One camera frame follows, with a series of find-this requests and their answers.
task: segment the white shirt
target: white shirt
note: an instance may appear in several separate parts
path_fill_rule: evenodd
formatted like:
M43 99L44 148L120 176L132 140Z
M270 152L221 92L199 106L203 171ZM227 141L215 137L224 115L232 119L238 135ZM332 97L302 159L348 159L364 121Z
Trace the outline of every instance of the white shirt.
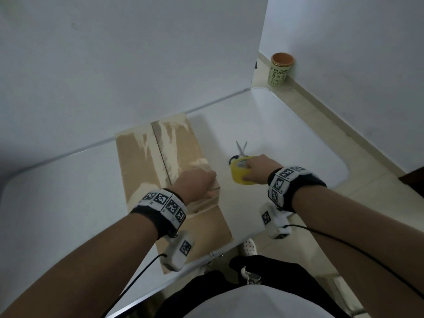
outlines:
M246 285L217 295L185 316L200 317L334 318L309 300L260 284Z

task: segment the white wall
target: white wall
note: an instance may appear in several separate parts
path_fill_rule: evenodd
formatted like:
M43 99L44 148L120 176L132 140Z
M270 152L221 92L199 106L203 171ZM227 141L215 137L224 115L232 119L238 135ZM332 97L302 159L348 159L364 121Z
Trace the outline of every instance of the white wall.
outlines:
M424 0L269 0L259 50L406 172L424 166Z
M0 178L250 88L268 0L4 0Z

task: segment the wristband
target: wristband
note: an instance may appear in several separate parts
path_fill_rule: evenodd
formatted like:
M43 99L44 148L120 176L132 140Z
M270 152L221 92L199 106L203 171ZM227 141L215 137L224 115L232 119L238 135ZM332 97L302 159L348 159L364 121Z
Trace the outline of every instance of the wristband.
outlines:
M161 189L147 193L130 213L139 213L151 220L159 239L164 235L176 235L186 218L187 209L177 194Z
M283 167L273 171L268 177L268 197L278 209L295 213L292 199L296 191L307 185L326 184L311 171L300 166Z

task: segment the orange lid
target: orange lid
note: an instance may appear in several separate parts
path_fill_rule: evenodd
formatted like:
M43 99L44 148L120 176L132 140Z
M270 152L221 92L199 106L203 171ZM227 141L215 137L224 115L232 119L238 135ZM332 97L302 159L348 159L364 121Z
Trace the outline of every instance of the orange lid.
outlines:
M294 58L288 53L274 53L271 57L271 62L279 67L288 67L294 63Z

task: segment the black cable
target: black cable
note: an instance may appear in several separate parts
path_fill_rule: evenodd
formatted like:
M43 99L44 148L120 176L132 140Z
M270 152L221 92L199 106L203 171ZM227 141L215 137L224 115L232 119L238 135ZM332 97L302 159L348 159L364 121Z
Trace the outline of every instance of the black cable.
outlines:
M369 253L359 249L357 246L354 246L353 244L350 244L349 242L343 241L342 239L339 239L337 237L334 237L332 235L326 234L324 232L315 230L315 229L310 229L307 228L305 226L302 225L297 225L297 224L288 224L288 225L284 225L283 228L287 228L288 226L295 226L296 228L302 228L305 230L308 230L310 232L322 235L324 237L336 240L340 243L343 243L349 247L351 247L352 249L362 253L364 256L367 256L368 258L370 258L371 260L373 260L375 263L377 263L378 265L380 265L381 267L385 268L388 272L390 272L391 274L393 274L396 278L398 278L401 282L403 282L404 284L406 284L413 292L415 292L417 295L419 295L421 297L421 299L424 300L424 293L422 293L420 290L418 290L418 288L414 287L411 283L409 283L405 278L401 277L399 274L397 274L396 272L394 272L392 269L390 269L388 266L386 266L384 263L382 263L379 259L374 258L373 256L371 256Z
M151 266L153 262L156 261L160 256L167 257L165 253L161 253L158 256L155 256L155 258L138 274L138 276L135 277L135 279L130 283L130 285L119 295L119 297L113 302L113 304L103 313L103 315L100 316L100 318L105 318L109 311L118 303L119 300L121 300L122 297L124 297L124 294L128 291L129 288L132 287L132 285L137 281L138 278L147 270L148 267Z

